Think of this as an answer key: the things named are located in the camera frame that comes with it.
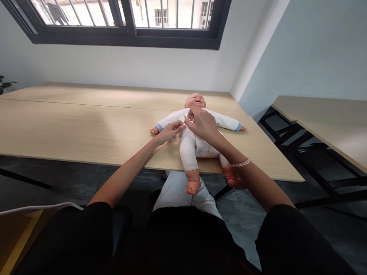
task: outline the lap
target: lap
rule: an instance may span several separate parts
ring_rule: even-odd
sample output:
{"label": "lap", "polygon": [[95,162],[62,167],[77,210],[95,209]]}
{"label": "lap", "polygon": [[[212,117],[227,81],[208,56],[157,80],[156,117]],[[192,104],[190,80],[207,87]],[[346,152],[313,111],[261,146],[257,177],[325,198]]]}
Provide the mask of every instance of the lap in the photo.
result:
{"label": "lap", "polygon": [[222,218],[215,205],[215,200],[205,187],[200,178],[200,188],[195,195],[186,193],[188,183],[184,172],[170,171],[162,187],[162,191],[154,205],[153,211],[163,207],[195,206],[203,212]]}

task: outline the doll foot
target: doll foot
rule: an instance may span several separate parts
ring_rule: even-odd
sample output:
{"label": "doll foot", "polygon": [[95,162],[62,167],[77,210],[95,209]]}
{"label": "doll foot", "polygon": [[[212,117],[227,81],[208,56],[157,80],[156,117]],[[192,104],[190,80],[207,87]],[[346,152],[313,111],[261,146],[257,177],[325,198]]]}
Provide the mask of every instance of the doll foot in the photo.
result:
{"label": "doll foot", "polygon": [[189,181],[186,186],[186,192],[190,195],[195,195],[195,193],[199,190],[199,188],[200,188],[200,181],[199,182]]}
{"label": "doll foot", "polygon": [[189,171],[185,173],[188,179],[186,186],[186,192],[190,195],[194,195],[200,188],[200,172],[199,169]]}
{"label": "doll foot", "polygon": [[246,189],[246,186],[232,167],[223,166],[223,172],[230,187],[235,189]]}

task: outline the bracelet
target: bracelet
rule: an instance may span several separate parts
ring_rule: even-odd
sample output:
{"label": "bracelet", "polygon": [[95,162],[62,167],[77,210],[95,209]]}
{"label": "bracelet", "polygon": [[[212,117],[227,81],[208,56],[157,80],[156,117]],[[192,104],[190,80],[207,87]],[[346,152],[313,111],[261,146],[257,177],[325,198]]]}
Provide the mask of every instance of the bracelet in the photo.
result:
{"label": "bracelet", "polygon": [[228,167],[242,167],[242,166],[249,164],[250,162],[251,162],[250,159],[247,159],[246,161],[238,163],[238,164],[229,164],[229,162],[227,162],[227,166]]}

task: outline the doll head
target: doll head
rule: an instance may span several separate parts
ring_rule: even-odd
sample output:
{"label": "doll head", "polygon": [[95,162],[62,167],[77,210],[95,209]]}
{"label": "doll head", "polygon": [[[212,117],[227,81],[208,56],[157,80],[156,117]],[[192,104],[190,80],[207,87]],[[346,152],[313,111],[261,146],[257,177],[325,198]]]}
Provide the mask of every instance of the doll head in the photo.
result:
{"label": "doll head", "polygon": [[204,100],[204,97],[201,94],[192,94],[190,95],[185,102],[184,107],[190,108],[191,106],[198,106],[201,108],[206,107],[206,102]]}

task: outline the blue cuff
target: blue cuff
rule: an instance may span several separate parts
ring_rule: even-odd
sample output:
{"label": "blue cuff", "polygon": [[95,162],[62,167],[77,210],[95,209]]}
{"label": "blue cuff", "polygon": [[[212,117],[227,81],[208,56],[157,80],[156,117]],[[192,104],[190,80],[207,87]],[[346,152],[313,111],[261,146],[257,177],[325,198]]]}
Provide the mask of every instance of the blue cuff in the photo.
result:
{"label": "blue cuff", "polygon": [[163,130],[163,127],[159,124],[156,125],[156,127],[158,128],[159,131],[162,131]]}
{"label": "blue cuff", "polygon": [[238,127],[236,128],[236,130],[235,130],[235,131],[237,131],[237,132],[238,132],[241,128],[242,128],[242,124],[241,124],[241,123],[239,123],[239,124],[238,124]]}

